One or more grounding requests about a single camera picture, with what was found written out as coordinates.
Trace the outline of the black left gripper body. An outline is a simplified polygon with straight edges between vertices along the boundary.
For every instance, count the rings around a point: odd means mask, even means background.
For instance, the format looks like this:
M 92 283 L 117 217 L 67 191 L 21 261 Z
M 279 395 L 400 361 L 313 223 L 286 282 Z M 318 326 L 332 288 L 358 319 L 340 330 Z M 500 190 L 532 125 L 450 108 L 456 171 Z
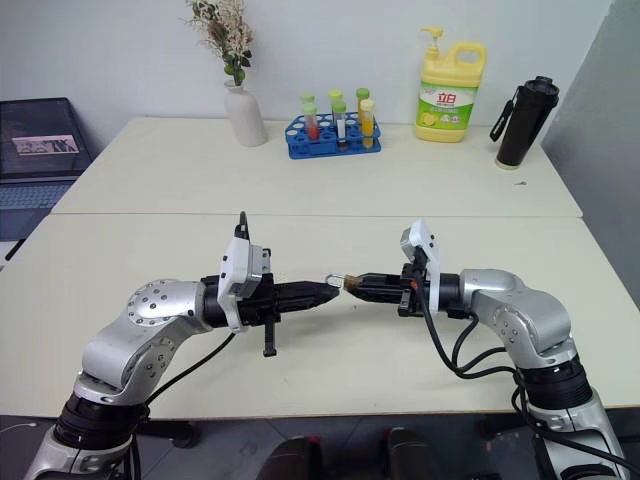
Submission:
M 264 327 L 264 357 L 277 355 L 275 324 L 280 321 L 276 311 L 273 275 L 265 274 L 253 294 L 238 304 L 241 324 L 246 327 Z

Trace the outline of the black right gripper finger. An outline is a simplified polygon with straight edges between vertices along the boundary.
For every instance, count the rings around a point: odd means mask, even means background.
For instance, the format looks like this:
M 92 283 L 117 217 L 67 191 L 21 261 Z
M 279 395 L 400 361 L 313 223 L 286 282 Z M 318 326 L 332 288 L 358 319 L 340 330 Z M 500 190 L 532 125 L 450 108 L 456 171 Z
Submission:
M 358 276 L 362 289 L 399 289 L 400 277 L 386 273 L 365 273 Z
M 351 288 L 350 294 L 371 303 L 399 304 L 401 301 L 401 290 L 398 288 L 359 286 Z

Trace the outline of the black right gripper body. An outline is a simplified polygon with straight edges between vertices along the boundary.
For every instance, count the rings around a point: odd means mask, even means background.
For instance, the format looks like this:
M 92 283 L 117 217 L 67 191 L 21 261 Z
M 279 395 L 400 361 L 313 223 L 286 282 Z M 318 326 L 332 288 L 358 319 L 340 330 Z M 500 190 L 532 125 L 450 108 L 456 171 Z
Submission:
M 397 313 L 400 317 L 424 317 L 418 293 L 421 291 L 415 276 L 424 277 L 424 268 L 415 263 L 405 263 L 399 277 L 401 290 Z

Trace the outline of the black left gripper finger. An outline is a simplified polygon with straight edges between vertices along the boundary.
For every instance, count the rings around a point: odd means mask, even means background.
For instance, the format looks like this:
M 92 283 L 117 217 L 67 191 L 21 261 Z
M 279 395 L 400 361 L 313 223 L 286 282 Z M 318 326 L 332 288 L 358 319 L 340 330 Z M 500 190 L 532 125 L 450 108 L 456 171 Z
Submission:
M 325 303 L 332 301 L 335 295 L 294 295 L 290 297 L 281 297 L 277 300 L 277 312 L 279 314 L 305 311 L 319 307 Z
M 325 282 L 295 281 L 277 285 L 279 297 L 336 297 L 339 288 Z

